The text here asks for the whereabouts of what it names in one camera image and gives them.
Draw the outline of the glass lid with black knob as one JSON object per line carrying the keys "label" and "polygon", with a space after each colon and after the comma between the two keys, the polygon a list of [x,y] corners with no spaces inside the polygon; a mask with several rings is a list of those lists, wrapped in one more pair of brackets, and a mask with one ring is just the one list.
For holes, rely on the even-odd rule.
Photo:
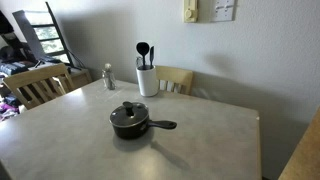
{"label": "glass lid with black knob", "polygon": [[116,127],[130,127],[143,122],[148,116],[149,111],[145,104],[125,101],[112,111],[109,121]]}

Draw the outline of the white utensil holder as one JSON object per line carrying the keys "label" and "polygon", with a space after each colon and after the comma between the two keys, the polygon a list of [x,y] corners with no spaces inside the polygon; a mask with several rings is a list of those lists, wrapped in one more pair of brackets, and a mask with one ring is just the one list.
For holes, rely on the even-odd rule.
{"label": "white utensil holder", "polygon": [[144,97],[151,97],[158,93],[159,81],[156,76],[156,67],[147,65],[136,69],[140,94]]}

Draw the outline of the wooden chair behind table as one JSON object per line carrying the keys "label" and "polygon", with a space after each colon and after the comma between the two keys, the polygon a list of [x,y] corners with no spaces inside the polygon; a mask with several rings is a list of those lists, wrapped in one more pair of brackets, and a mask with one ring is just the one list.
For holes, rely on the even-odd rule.
{"label": "wooden chair behind table", "polygon": [[191,94],[194,73],[181,68],[157,66],[156,76],[159,80],[159,89],[180,94]]}

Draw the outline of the silver utensil in holder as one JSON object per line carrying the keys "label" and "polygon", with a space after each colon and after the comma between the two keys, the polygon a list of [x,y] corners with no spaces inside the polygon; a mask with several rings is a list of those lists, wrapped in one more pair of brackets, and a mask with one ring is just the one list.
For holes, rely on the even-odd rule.
{"label": "silver utensil in holder", "polygon": [[139,68],[143,65],[143,59],[141,56],[136,57],[136,67]]}

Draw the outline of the black spatula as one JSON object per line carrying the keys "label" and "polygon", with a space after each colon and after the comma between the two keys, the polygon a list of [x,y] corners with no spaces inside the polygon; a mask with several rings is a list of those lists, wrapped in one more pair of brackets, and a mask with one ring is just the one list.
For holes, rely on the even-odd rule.
{"label": "black spatula", "polygon": [[154,46],[150,48],[150,69],[153,68],[153,60],[154,60]]}

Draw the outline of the black ladle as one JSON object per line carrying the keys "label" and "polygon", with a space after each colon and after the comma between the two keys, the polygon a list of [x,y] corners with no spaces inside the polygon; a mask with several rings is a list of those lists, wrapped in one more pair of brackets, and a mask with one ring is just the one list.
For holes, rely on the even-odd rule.
{"label": "black ladle", "polygon": [[139,42],[136,45],[136,50],[142,56],[142,65],[139,67],[139,69],[146,70],[147,65],[146,65],[145,56],[149,53],[149,50],[150,50],[149,44],[147,42]]}

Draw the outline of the glass salt shaker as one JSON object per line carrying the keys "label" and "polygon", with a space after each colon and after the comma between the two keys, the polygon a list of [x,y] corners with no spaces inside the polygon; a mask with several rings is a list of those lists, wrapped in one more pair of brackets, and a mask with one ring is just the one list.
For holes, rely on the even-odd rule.
{"label": "glass salt shaker", "polygon": [[116,80],[112,72],[112,67],[110,63],[106,63],[104,65],[104,69],[102,70],[102,77],[104,80],[105,87],[108,90],[114,90],[116,88]]}

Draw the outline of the small wooden side table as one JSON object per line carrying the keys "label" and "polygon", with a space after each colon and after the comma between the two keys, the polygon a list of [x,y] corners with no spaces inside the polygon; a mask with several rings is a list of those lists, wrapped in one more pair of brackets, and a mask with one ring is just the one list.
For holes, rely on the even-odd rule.
{"label": "small wooden side table", "polygon": [[61,78],[58,78],[58,77],[53,78],[58,88],[61,88],[61,85],[65,84],[67,86],[68,91],[73,91],[75,89],[81,88],[92,82],[91,75],[87,69],[84,69],[84,68],[76,69],[76,68],[66,67],[66,71],[68,72],[69,77],[73,82],[73,85],[70,85],[66,76],[63,75]]}

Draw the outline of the wooden chair at left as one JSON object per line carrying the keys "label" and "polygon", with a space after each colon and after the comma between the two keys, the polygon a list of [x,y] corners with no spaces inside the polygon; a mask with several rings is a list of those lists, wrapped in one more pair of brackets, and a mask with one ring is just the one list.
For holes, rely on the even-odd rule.
{"label": "wooden chair at left", "polygon": [[22,72],[3,79],[26,109],[32,109],[74,90],[64,64]]}

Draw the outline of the wooden furniture edge at right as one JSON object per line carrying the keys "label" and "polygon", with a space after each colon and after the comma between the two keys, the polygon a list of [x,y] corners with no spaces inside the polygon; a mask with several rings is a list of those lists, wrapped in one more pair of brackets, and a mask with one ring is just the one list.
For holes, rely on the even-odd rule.
{"label": "wooden furniture edge at right", "polygon": [[320,108],[278,180],[320,180]]}

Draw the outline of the beige wall thermostat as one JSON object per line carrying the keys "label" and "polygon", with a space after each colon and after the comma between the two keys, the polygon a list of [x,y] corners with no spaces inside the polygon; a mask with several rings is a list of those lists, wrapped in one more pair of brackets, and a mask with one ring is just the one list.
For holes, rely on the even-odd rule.
{"label": "beige wall thermostat", "polygon": [[198,1],[183,0],[183,20],[185,23],[196,22],[198,18]]}

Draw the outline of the white wall switch plate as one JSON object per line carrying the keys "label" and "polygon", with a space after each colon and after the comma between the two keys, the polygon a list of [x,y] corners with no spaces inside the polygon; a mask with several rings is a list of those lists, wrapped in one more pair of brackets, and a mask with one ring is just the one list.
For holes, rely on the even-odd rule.
{"label": "white wall switch plate", "polygon": [[224,22],[233,20],[235,0],[214,0],[213,1],[213,22]]}

